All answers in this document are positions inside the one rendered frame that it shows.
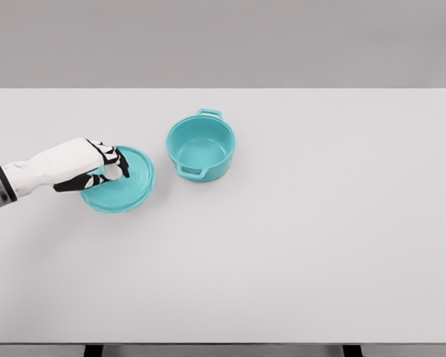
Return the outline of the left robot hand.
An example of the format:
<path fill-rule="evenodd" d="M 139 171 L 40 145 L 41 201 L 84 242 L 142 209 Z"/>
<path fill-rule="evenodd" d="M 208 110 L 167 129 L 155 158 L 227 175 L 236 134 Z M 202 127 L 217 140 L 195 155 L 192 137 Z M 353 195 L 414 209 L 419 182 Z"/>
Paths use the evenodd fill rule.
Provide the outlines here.
<path fill-rule="evenodd" d="M 87 190 L 130 177 L 129 164 L 117 147 L 87 138 L 75 138 L 47 149 L 33 162 L 44 183 L 58 193 Z"/>

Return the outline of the teal pot lid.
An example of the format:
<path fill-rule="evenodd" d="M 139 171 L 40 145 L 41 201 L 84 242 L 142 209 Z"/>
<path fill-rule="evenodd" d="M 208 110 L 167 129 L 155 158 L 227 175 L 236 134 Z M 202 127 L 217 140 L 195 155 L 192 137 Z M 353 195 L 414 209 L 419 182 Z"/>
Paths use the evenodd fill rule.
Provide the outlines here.
<path fill-rule="evenodd" d="M 136 208 L 149 196 L 155 184 L 155 168 L 145 153 L 128 146 L 117 148 L 129 164 L 129 177 L 122 176 L 80 192 L 87 205 L 105 213 Z"/>

